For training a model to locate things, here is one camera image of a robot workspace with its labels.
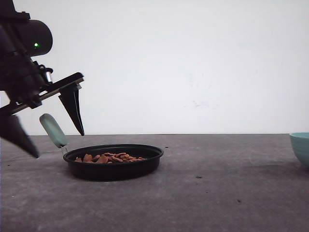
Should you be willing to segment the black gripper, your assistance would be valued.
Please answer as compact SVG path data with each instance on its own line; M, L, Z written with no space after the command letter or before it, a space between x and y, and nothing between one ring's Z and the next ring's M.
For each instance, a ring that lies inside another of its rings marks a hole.
M25 133L19 118L13 115L25 108L37 108L41 106L43 100L60 93L60 101L77 131L84 136L79 106L79 89L84 76L76 72L51 83L47 81L46 76L49 71L52 69L29 60L0 62L0 89L10 98L10 103L0 109L0 137L36 159L39 157L37 148Z

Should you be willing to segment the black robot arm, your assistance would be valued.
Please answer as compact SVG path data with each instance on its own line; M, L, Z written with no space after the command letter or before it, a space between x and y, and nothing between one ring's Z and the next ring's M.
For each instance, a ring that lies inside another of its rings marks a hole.
M0 89L10 100L0 109L0 136L35 158L39 152L15 115L25 108L37 108L59 93L77 131L84 135L79 107L84 76L77 72L54 83L53 69L32 60L47 54L52 45L51 31L42 21L32 20L27 12L17 12L11 0L0 2Z

